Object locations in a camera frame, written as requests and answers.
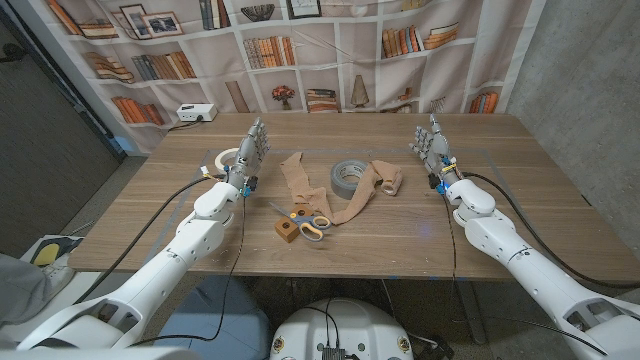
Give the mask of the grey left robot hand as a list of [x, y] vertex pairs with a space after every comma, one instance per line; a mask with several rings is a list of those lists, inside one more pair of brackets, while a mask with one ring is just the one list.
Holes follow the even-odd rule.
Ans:
[[257, 117], [240, 143], [235, 161], [227, 176], [227, 182], [242, 189], [250, 177], [258, 174], [269, 149], [266, 124]]

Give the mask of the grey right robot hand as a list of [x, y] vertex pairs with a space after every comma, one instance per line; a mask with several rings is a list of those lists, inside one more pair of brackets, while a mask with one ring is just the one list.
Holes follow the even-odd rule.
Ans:
[[414, 142], [409, 148], [421, 159], [428, 172], [429, 186], [444, 194], [463, 176], [457, 170], [456, 159], [451, 155], [449, 143], [442, 133], [434, 114], [429, 116], [431, 130], [417, 126]]

